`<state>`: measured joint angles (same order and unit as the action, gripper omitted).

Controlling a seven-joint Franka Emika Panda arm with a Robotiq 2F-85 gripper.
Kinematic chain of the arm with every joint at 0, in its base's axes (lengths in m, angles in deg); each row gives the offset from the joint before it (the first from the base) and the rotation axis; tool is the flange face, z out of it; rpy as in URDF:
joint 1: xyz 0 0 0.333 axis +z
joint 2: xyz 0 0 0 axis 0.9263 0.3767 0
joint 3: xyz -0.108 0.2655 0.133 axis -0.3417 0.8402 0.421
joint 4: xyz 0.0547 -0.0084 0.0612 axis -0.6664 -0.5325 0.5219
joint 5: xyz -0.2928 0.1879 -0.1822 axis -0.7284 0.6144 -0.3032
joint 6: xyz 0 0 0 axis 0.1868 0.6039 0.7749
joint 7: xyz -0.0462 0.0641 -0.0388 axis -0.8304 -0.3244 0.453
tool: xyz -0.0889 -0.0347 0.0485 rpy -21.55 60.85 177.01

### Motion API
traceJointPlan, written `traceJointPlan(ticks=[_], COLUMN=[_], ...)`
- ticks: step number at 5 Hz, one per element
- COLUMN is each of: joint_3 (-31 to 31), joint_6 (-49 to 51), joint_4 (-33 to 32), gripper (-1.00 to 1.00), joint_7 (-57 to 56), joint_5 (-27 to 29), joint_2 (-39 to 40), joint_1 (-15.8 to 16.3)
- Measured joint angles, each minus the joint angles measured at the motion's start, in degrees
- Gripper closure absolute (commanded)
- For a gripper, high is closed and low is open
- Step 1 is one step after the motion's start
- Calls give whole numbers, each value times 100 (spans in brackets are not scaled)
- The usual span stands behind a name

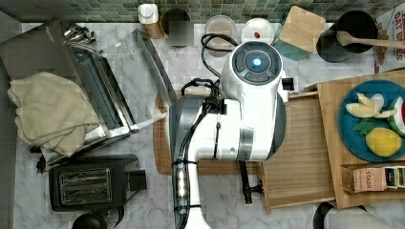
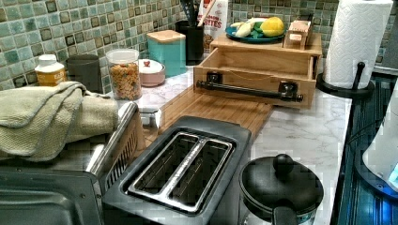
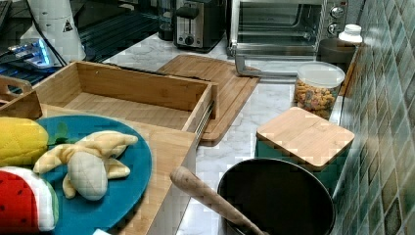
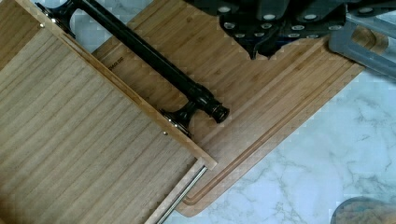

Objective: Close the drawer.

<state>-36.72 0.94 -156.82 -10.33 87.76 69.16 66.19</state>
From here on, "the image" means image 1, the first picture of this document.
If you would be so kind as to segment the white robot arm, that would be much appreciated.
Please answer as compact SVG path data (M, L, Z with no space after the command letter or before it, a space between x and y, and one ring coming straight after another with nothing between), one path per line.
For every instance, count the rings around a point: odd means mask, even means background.
M268 43L247 41L225 61L209 96L185 94L168 112L176 229L209 229L198 182L202 159L265 161L286 132L283 62Z

